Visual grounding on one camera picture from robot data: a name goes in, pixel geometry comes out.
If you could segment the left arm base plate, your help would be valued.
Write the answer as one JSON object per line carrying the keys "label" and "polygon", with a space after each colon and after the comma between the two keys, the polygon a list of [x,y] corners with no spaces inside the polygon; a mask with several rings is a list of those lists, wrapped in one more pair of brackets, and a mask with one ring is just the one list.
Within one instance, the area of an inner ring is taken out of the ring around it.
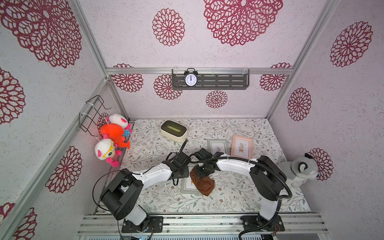
{"label": "left arm base plate", "polygon": [[124,220],[122,233],[161,233],[163,231],[163,217],[148,216],[140,225],[136,226],[128,220]]}

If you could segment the brown cloth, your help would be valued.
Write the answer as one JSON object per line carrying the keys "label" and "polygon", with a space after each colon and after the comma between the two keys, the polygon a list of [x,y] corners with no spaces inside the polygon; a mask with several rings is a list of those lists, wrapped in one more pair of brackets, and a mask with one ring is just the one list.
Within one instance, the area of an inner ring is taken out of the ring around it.
{"label": "brown cloth", "polygon": [[192,169],[190,173],[191,180],[202,195],[209,196],[215,188],[215,181],[210,177],[198,177],[197,169],[198,166],[194,166]]}

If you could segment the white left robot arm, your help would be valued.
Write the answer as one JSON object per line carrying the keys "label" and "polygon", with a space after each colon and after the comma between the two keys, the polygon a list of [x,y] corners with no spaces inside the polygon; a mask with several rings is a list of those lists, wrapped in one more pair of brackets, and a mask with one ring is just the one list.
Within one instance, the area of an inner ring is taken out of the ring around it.
{"label": "white left robot arm", "polygon": [[179,152],[145,171],[131,172],[122,169],[103,190],[100,201],[117,221],[126,220],[145,229],[149,225],[149,215],[137,204],[140,194],[161,182],[187,178],[190,161],[188,155]]}

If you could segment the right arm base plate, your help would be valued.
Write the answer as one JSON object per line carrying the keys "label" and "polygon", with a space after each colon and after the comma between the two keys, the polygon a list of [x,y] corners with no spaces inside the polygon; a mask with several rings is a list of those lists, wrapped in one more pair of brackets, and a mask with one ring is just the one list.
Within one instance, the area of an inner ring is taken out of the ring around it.
{"label": "right arm base plate", "polygon": [[270,220],[270,223],[269,223],[269,220],[265,220],[259,215],[241,216],[240,219],[243,221],[243,227],[245,231],[255,229],[255,228],[260,228],[261,226],[264,226],[264,225],[266,226],[264,226],[262,229],[259,229],[259,231],[264,231],[264,232],[285,231],[283,220],[279,215],[277,215],[273,220]]}

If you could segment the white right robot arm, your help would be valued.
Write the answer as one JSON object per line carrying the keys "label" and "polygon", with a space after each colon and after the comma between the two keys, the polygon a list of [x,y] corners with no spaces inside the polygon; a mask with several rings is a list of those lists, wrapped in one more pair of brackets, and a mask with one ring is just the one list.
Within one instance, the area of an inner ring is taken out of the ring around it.
{"label": "white right robot arm", "polygon": [[197,168],[197,176],[200,179],[219,171],[233,172],[250,178],[262,196],[259,217],[264,221],[273,221],[279,214],[282,200],[291,199],[293,196],[286,183],[286,175],[267,156],[249,160],[221,152],[213,155],[204,148],[192,156],[197,158],[195,164],[202,163]]}

